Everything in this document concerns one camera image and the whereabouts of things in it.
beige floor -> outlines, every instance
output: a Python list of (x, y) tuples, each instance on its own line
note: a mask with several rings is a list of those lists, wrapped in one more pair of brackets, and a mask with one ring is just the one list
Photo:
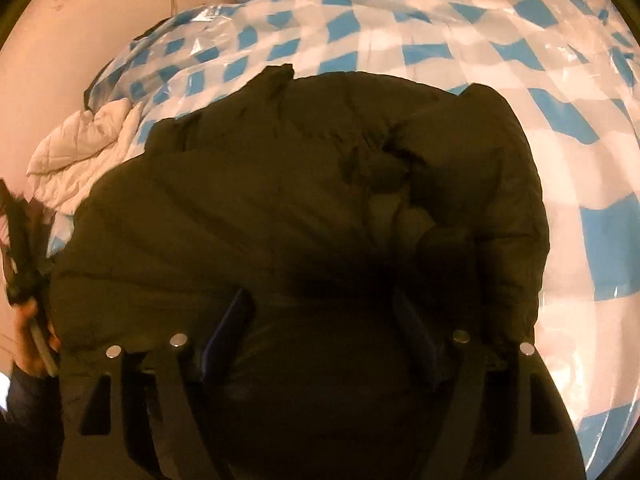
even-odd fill
[[(177, 0), (177, 5), (182, 10), (224, 1), (230, 0)], [(0, 177), (12, 191), (23, 190), (28, 161), (40, 140), (82, 107), (82, 93), (98, 70), (127, 41), (169, 13), (170, 0), (30, 3), (0, 50)], [(0, 293), (4, 373), (10, 369), (13, 347), (11, 319)]]

metal screw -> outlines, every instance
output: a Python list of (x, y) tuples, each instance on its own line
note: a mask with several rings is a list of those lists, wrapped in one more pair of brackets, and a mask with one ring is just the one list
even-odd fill
[(169, 344), (174, 348), (180, 348), (187, 344), (189, 338), (184, 334), (176, 334), (171, 339), (169, 339)]
[(115, 359), (122, 353), (122, 348), (118, 345), (113, 345), (107, 348), (106, 354), (109, 359)]
[(533, 346), (531, 343), (521, 343), (520, 351), (527, 357), (531, 357), (533, 354), (536, 353), (536, 347)]
[(465, 330), (454, 330), (453, 341), (460, 344), (466, 344), (471, 341), (471, 336)]

checkered tablecloth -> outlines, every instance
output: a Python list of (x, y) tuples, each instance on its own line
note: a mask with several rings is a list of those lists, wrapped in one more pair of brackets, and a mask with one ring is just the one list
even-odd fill
[[(595, 478), (637, 416), (639, 54), (609, 0), (254, 0), (184, 12), (132, 42), (90, 105), (145, 103), (135, 156), (155, 122), (223, 98), (268, 64), (293, 63), (297, 77), (361, 70), (456, 94), (472, 82), (497, 89), (529, 139), (551, 227), (537, 346)], [(52, 250), (71, 225), (58, 218)]]

dark sleeve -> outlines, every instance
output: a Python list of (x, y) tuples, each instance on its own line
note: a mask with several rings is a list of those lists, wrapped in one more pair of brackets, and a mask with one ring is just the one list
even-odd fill
[(28, 376), (14, 364), (5, 417), (31, 476), (55, 480), (64, 440), (60, 382)]

dark garment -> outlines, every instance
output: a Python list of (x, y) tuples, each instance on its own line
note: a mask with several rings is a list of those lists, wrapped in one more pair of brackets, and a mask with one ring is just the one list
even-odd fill
[(58, 380), (30, 377), (14, 365), (7, 409), (0, 417), (0, 478), (55, 480), (64, 440)]
[(222, 386), (206, 384), (224, 458), (261, 479), (402, 480), (447, 394), (417, 383), (393, 290), (455, 326), (468, 283), (421, 252), (447, 254), (423, 243), (435, 227), (469, 232), (485, 338), (532, 340), (549, 248), (540, 180), (488, 87), (293, 75), (269, 67), (160, 121), (78, 209), (50, 288), (65, 424), (108, 346), (144, 352), (184, 332), (202, 348), (241, 286), (255, 319)]

